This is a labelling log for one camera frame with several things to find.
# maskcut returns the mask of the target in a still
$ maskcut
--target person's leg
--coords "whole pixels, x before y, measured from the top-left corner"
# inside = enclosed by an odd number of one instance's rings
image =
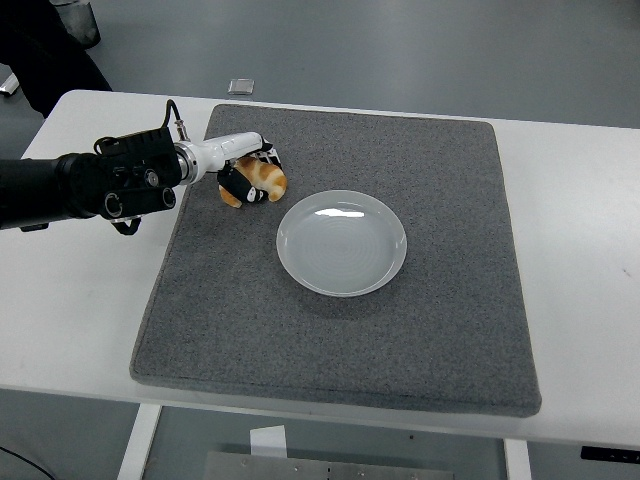
[[[70,90],[111,90],[48,0],[0,0],[0,63],[45,117]]]

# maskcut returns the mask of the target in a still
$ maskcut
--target black device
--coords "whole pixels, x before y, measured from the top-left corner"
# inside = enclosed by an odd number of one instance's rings
[[[0,229],[101,215],[132,235],[142,215],[173,208],[182,173],[168,127],[105,137],[94,150],[0,161]]]

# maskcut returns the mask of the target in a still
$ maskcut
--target empty plate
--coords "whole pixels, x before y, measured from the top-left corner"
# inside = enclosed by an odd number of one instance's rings
[[[289,210],[278,228],[278,256],[314,292],[354,297],[388,283],[400,270],[407,237],[398,217],[364,193],[330,190]]]

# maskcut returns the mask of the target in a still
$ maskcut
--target gray mat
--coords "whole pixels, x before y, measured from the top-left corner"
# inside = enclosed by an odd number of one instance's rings
[[[278,203],[189,187],[131,362],[142,383],[390,409],[535,414],[541,403],[495,135],[483,122],[221,105],[207,138],[257,131]],[[333,298],[281,266],[280,220],[330,189],[387,204],[408,239],[383,288]]]

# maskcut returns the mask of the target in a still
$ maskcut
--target croissant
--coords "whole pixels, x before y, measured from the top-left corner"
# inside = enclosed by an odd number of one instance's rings
[[[287,177],[280,167],[271,163],[261,162],[255,157],[242,157],[235,164],[235,169],[244,175],[251,185],[269,194],[271,202],[277,202],[287,190]],[[227,205],[240,208],[242,202],[231,195],[222,185],[220,196]]]

